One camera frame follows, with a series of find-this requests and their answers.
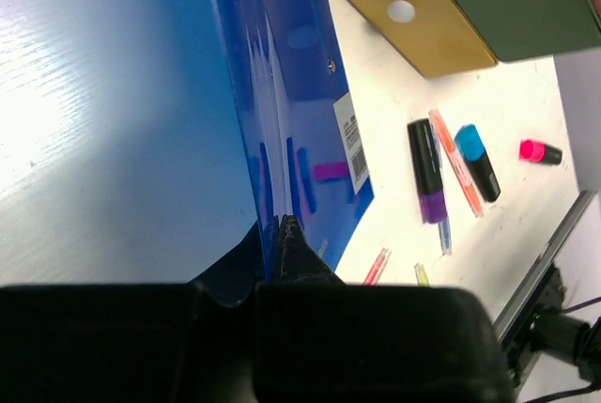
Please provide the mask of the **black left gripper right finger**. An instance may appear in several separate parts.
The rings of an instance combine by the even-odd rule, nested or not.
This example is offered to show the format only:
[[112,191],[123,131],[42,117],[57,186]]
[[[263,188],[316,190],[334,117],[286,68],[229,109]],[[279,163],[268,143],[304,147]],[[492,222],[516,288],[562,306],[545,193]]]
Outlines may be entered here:
[[261,402],[511,402],[481,301],[457,287],[340,282],[294,216],[254,294],[253,386]]

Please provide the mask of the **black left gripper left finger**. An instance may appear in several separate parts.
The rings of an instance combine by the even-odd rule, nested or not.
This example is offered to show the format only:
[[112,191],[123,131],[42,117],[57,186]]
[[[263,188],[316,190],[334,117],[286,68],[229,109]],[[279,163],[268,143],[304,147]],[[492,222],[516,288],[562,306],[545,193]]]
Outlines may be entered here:
[[3,286],[2,401],[174,401],[199,327],[229,323],[261,263],[253,225],[181,284]]

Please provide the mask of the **blue plastic folder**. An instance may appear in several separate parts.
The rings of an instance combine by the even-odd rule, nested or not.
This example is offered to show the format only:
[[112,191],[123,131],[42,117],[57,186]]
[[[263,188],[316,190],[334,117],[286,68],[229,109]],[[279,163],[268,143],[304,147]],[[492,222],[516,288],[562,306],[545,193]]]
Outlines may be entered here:
[[200,275],[241,303],[260,281],[332,275],[374,192],[329,0],[214,0],[257,219]]

